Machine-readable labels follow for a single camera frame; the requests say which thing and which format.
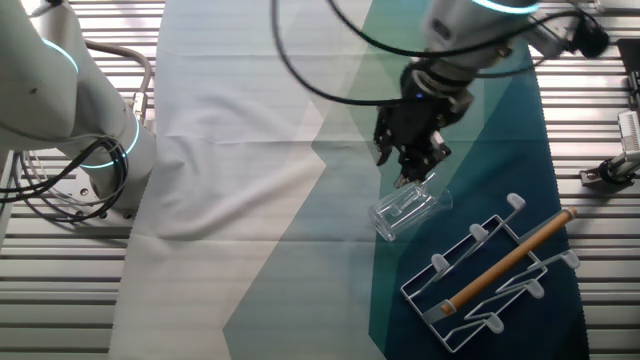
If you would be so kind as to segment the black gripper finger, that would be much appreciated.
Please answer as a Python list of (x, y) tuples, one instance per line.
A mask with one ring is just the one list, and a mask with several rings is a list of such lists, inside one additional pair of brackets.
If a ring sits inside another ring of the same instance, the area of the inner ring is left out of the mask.
[(373, 135), (373, 144), (378, 152), (377, 166), (384, 165), (391, 153), (398, 150), (398, 145), (392, 130), (392, 120), (396, 113), (396, 106), (380, 106), (377, 108), (377, 120)]
[(394, 181), (396, 189), (409, 183), (424, 182), (429, 173), (452, 153), (438, 131), (427, 138), (418, 139), (416, 143), (402, 145), (399, 150), (398, 163), (401, 169)]

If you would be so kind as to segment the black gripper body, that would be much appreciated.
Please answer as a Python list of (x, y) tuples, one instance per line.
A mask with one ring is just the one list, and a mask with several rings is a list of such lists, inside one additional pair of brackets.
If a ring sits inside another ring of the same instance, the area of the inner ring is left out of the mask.
[(435, 131), (461, 120), (474, 102), (469, 83), (455, 82), (432, 70), (433, 61), (414, 60), (402, 71), (402, 103), (386, 109), (386, 124), (393, 131)]

